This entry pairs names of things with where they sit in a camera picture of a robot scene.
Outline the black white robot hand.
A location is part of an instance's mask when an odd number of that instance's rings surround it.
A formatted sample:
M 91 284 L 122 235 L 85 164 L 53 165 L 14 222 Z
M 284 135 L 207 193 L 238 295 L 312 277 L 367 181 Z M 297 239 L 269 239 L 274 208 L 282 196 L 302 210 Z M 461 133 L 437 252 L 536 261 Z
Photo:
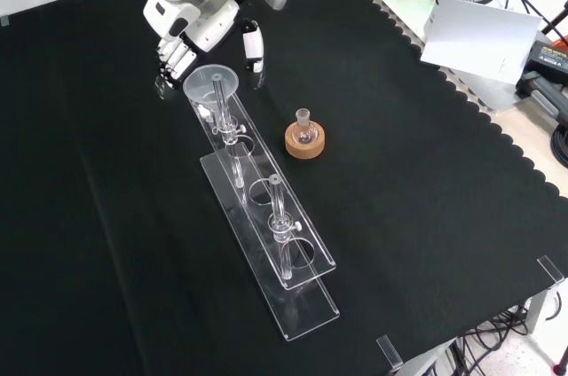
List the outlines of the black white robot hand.
M 209 54 L 233 31 L 241 32 L 245 68 L 252 87 L 265 81 L 264 38 L 255 20 L 239 18 L 241 6 L 248 0 L 228 0 L 218 11 L 201 12 L 189 3 L 147 0 L 143 10 L 146 21 L 160 37 L 156 47 L 158 75 L 154 88 L 160 98 L 175 96 L 199 57 Z

